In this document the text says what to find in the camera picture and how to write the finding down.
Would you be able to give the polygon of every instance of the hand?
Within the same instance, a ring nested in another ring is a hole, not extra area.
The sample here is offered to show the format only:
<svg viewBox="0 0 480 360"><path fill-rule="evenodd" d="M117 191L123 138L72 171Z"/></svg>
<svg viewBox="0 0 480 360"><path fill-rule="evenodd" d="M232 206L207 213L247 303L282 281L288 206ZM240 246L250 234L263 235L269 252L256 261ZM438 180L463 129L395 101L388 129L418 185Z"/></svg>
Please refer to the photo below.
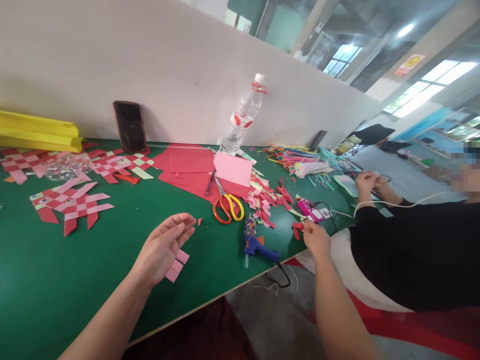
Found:
<svg viewBox="0 0 480 360"><path fill-rule="evenodd" d="M148 287L157 285L172 267L179 249L195 232L195 223L186 212L164 220L146 239L130 274Z"/></svg>
<svg viewBox="0 0 480 360"><path fill-rule="evenodd" d="M373 185L373 187L377 190L380 190L384 187L388 187L389 186L389 179L386 178L385 176L379 176L376 180L375 180L375 184Z"/></svg>
<svg viewBox="0 0 480 360"><path fill-rule="evenodd" d="M327 256L330 257L331 239L325 229L320 225L305 220L303 226L303 241L313 254L313 258Z"/></svg>
<svg viewBox="0 0 480 360"><path fill-rule="evenodd" d="M355 179L355 185L358 192L370 193L375 186L380 175L372 171L363 171Z"/></svg>

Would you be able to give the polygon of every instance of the right hand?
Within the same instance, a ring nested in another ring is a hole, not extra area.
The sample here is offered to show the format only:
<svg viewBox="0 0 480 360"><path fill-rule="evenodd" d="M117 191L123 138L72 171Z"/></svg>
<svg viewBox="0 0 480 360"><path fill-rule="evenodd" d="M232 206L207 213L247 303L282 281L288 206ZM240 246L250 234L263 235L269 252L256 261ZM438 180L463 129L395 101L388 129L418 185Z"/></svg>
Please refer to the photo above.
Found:
<svg viewBox="0 0 480 360"><path fill-rule="evenodd" d="M313 254L313 258L330 256L330 235L320 225L305 220L303 226L303 241Z"/></svg>
<svg viewBox="0 0 480 360"><path fill-rule="evenodd" d="M383 188L385 186L387 186L387 187L389 186L389 180L385 176L380 175L375 180L375 184L373 185L373 187L377 190L380 190L381 188Z"/></svg>
<svg viewBox="0 0 480 360"><path fill-rule="evenodd" d="M358 189L358 192L370 193L379 178L380 175L373 171L361 172L355 179L355 185Z"/></svg>

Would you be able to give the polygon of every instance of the plastic water bottle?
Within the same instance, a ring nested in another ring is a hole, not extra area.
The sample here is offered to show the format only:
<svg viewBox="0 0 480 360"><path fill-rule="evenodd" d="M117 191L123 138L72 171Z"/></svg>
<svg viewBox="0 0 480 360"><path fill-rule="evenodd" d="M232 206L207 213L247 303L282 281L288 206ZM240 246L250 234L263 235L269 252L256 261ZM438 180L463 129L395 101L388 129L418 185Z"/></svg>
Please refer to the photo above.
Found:
<svg viewBox="0 0 480 360"><path fill-rule="evenodd" d="M267 89L262 86L265 76L255 75L255 80L250 84L245 95L241 98L238 109L232 114L231 128L228 135L221 140L220 151L235 155L240 149L245 135L252 126L257 113L262 106L262 95L267 94Z"/></svg>

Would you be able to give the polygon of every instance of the green table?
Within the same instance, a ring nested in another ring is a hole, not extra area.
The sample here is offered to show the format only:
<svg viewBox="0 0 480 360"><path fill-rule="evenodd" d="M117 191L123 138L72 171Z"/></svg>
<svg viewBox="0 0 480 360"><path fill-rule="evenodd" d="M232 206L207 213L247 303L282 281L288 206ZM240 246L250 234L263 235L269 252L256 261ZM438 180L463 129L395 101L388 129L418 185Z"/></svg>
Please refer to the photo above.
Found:
<svg viewBox="0 0 480 360"><path fill-rule="evenodd" d="M120 147L115 140L95 141L103 150ZM163 150L152 147L149 157ZM286 177L284 185L293 197L322 200L332 209L352 213L354 201L343 191L314 187L308 179L297 179L295 184L265 153L243 150L258 160L255 168L272 189ZM154 168L147 172L154 177L161 173ZM3 170L0 175L8 176ZM172 214L188 212L203 221L183 248L190 255L188 263L175 283L164 280L153 289L132 341L152 335L272 268L262 257L251 257L245 268L244 221L220 224L208 201L158 179L110 185L100 175L89 176L98 181L90 194L110 195L100 203L115 208L101 212L91 230L86 218L80 218L67 237L62 216L58 216L60 224L42 222L29 199L58 183L35 176L23 185L0 181L0 358L58 357L127 275L152 229ZM244 207L248 215L249 207ZM283 206L272 207L270 219L276 229L259 225L257 232L265 236L268 248L280 253L281 261L305 249L293 237L291 225L298 221L293 214ZM346 216L335 219L339 230L352 223ZM330 220L323 225L333 232Z"/></svg>

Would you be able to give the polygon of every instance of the smartphone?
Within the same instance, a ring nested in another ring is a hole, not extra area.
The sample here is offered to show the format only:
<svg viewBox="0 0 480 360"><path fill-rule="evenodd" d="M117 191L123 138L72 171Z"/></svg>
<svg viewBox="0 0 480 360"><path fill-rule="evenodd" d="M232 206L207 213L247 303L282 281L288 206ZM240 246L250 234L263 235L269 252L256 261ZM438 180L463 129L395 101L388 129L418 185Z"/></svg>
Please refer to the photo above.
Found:
<svg viewBox="0 0 480 360"><path fill-rule="evenodd" d="M141 153L147 150L142 108L130 101L114 101L116 123L120 135L121 148L126 153Z"/></svg>

